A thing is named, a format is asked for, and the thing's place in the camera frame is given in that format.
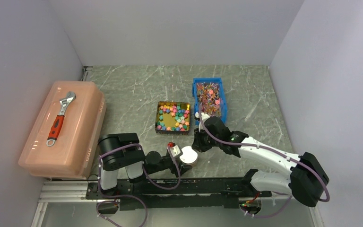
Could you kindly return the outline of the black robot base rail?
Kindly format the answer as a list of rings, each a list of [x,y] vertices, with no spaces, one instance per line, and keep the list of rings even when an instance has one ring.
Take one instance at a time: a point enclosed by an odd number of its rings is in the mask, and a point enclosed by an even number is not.
[[[114,189],[100,194],[97,182],[87,185],[87,200],[104,200],[114,195],[133,195],[136,198],[120,199],[120,210],[135,210],[143,208],[189,208],[189,207],[223,207],[237,209],[240,203],[255,199],[271,197],[269,191],[256,192],[240,177],[216,178],[185,178],[176,189],[169,187],[177,183],[176,179],[155,179],[154,182],[162,188],[154,186],[149,180],[130,183],[127,179],[119,179]]]

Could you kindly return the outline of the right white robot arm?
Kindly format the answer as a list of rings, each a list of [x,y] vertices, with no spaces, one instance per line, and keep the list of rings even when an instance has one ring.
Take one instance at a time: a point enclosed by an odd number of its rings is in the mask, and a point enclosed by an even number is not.
[[[219,117],[206,113],[196,113],[195,117],[199,126],[194,131],[193,150],[206,152],[218,147],[228,155],[256,160],[274,170],[249,170],[241,184],[245,195],[277,192],[290,195],[307,207],[330,201],[329,177],[312,153],[299,155],[266,145],[246,133],[229,130]]]

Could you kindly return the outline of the tin of star candies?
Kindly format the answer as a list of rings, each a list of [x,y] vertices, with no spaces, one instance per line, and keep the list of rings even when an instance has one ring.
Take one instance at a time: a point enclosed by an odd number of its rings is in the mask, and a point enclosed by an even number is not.
[[[188,135],[191,114],[190,103],[160,101],[156,108],[155,132],[162,135]]]

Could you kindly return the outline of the round white jar lid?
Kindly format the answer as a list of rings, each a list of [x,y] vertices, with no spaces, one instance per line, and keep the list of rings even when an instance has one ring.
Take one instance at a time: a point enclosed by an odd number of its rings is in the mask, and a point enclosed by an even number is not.
[[[198,154],[191,146],[185,146],[182,149],[183,154],[179,157],[183,163],[191,163],[198,160]]]

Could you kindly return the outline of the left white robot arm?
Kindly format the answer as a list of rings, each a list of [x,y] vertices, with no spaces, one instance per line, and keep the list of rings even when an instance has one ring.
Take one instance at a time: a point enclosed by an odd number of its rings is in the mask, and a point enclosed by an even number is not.
[[[182,161],[184,153],[175,143],[168,143],[163,156],[157,151],[146,154],[136,133],[103,135],[98,140],[98,147],[98,192],[106,199],[117,192],[119,169],[125,168],[130,183],[148,180],[163,190],[176,189],[181,184],[181,176],[192,169],[192,165]],[[176,176],[176,185],[162,186],[149,176],[164,170],[170,170]]]

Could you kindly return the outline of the small clear glass jar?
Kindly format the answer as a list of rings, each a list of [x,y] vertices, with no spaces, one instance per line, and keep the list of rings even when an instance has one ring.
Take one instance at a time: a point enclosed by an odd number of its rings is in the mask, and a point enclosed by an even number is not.
[[[183,163],[184,166],[190,166],[190,167],[195,167],[197,165],[198,161],[195,160],[194,162],[191,163]]]

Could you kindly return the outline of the blue bin of lollipops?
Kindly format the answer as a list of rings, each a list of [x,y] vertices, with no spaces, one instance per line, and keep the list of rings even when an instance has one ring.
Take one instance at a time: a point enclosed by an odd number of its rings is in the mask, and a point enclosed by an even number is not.
[[[221,78],[194,78],[192,96],[194,113],[201,110],[226,122],[227,104]]]

